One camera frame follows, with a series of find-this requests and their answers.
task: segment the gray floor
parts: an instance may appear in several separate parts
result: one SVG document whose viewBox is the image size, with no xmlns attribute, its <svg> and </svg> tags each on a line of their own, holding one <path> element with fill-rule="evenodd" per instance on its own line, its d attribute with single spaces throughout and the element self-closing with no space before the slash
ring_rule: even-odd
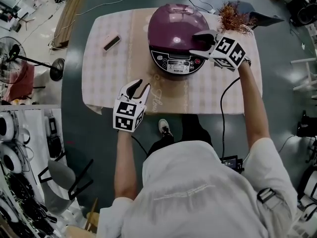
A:
<svg viewBox="0 0 317 238">
<path fill-rule="evenodd" d="M 81 11 L 84 12 L 98 4 L 117 0 L 85 0 Z M 226 0 L 205 0 L 219 8 Z M 315 105 L 308 93 L 292 91 L 294 84 L 300 81 L 305 71 L 300 67 L 292 67 L 290 60 L 304 59 L 313 55 L 311 41 L 305 29 L 297 29 L 299 35 L 290 34 L 289 14 L 282 2 L 274 0 L 242 0 L 250 2 L 254 8 L 268 15 L 280 15 L 286 18 L 270 27 L 258 27 L 255 36 L 261 59 L 263 77 L 263 100 L 265 103 L 270 134 L 277 149 L 285 139 L 296 133 L 297 121 L 303 109 L 314 115 Z M 88 209 L 93 200 L 99 198 L 99 208 L 107 207 L 113 200 L 113 176 L 116 157 L 117 132 L 112 128 L 112 110 L 103 109 L 100 116 L 89 110 L 82 101 L 81 71 L 86 41 L 94 20 L 101 15 L 122 10 L 158 7 L 174 0 L 125 0 L 114 5 L 98 7 L 89 13 L 76 18 L 68 45 L 66 66 L 62 83 L 62 122 L 65 147 L 68 152 L 69 166 L 77 173 L 94 159 L 93 168 L 89 171 L 94 184 L 79 197 L 79 203 Z M 306 43 L 306 51 L 301 48 L 301 41 Z M 148 150 L 159 139 L 157 122 L 166 118 L 176 137 L 180 139 L 182 129 L 179 116 L 157 115 L 146 116 L 134 136 Z M 216 152 L 222 152 L 222 119 L 220 115 L 200 116 L 201 124 L 211 135 Z M 225 154 L 238 155 L 245 158 L 248 153 L 246 129 L 243 115 L 226 115 Z M 291 138 L 281 152 L 281 158 L 295 187 L 307 167 L 308 139 Z M 144 152 L 134 142 L 134 156 L 140 187 Z"/>
</svg>

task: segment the rice cooker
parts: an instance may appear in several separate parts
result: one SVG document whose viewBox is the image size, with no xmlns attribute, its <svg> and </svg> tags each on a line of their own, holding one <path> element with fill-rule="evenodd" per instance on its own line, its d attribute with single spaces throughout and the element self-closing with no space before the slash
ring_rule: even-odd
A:
<svg viewBox="0 0 317 238">
<path fill-rule="evenodd" d="M 167 74 L 186 76 L 198 71 L 205 60 L 190 50 L 207 51 L 210 46 L 192 36 L 209 30 L 204 16 L 194 7 L 166 4 L 158 8 L 149 22 L 148 40 L 152 58 Z"/>
</svg>

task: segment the floor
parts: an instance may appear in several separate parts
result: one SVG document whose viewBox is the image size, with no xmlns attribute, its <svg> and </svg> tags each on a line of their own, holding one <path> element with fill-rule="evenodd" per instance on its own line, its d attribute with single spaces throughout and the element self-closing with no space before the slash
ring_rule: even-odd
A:
<svg viewBox="0 0 317 238">
<path fill-rule="evenodd" d="M 105 2 L 117 0 L 85 0 L 81 11 Z M 219 8 L 226 0 L 204 0 Z M 315 103 L 307 92 L 293 92 L 294 85 L 305 76 L 305 68 L 291 66 L 290 60 L 314 56 L 315 50 L 304 28 L 290 31 L 289 13 L 282 2 L 274 0 L 241 0 L 250 2 L 261 13 L 280 15 L 285 22 L 255 30 L 260 53 L 263 76 L 263 101 L 266 107 L 270 135 L 279 150 L 285 140 L 296 133 L 297 122 L 303 109 L 315 116 Z M 117 132 L 112 128 L 112 109 L 103 109 L 102 116 L 89 110 L 82 101 L 81 68 L 86 41 L 94 20 L 104 14 L 122 10 L 145 7 L 158 7 L 174 0 L 125 0 L 110 6 L 100 6 L 83 16 L 77 17 L 66 55 L 66 65 L 62 83 L 62 124 L 65 148 L 68 152 L 69 166 L 79 173 L 92 158 L 93 168 L 89 171 L 94 184 L 78 196 L 80 205 L 89 210 L 96 197 L 99 208 L 108 207 L 113 201 L 113 178 L 116 158 Z M 188 4 L 187 0 L 179 2 Z M 157 129 L 158 120 L 166 118 L 176 138 L 180 139 L 182 129 L 180 116 L 145 116 L 134 136 L 145 149 L 160 139 Z M 211 135 L 213 146 L 222 153 L 221 115 L 200 115 L 200 122 Z M 225 115 L 225 156 L 238 155 L 245 158 L 248 154 L 245 121 L 243 115 Z M 309 139 L 292 137 L 288 140 L 280 156 L 295 187 L 298 186 L 303 171 L 308 164 L 307 145 Z M 139 188 L 142 187 L 142 163 L 145 154 L 133 143 Z"/>
<path fill-rule="evenodd" d="M 28 15 L 25 19 L 31 20 L 27 23 L 21 21 L 22 27 L 18 33 L 0 29 L 0 37 L 11 36 L 16 38 L 25 50 L 26 57 L 44 63 L 52 64 L 56 58 L 65 58 L 67 49 L 50 50 L 49 41 L 53 38 L 60 15 L 65 4 L 56 4 L 48 2 L 39 7 L 33 14 Z M 57 104 L 61 103 L 61 86 L 62 80 L 54 82 L 50 79 L 49 68 L 44 66 L 35 67 L 35 80 L 33 86 L 46 86 L 45 89 L 33 90 L 31 100 L 22 101 L 21 103 L 31 104 Z"/>
</svg>

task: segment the electric fan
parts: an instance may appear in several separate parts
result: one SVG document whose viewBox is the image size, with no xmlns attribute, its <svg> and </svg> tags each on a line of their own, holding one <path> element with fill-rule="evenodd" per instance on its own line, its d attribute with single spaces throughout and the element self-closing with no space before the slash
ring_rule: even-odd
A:
<svg viewBox="0 0 317 238">
<path fill-rule="evenodd" d="M 29 59 L 25 55 L 22 45 L 12 37 L 0 38 L 0 81 L 6 84 L 15 84 L 21 81 L 26 73 L 26 61 L 50 68 L 50 77 L 53 81 L 59 81 L 63 77 L 63 58 L 57 58 L 52 66 Z"/>
</svg>

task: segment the black pants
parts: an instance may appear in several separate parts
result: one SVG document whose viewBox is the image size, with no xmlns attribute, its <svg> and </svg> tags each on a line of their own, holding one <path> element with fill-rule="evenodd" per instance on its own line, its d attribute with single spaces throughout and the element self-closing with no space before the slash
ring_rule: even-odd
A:
<svg viewBox="0 0 317 238">
<path fill-rule="evenodd" d="M 182 125 L 183 125 L 183 136 L 180 142 L 182 141 L 193 141 L 200 140 L 207 142 L 212 146 L 211 137 L 209 133 L 203 129 L 199 123 L 197 115 L 182 115 Z M 161 149 L 165 146 L 174 144 L 174 137 L 167 135 L 163 137 L 158 142 L 155 142 L 149 150 L 148 157 L 158 149 Z"/>
</svg>

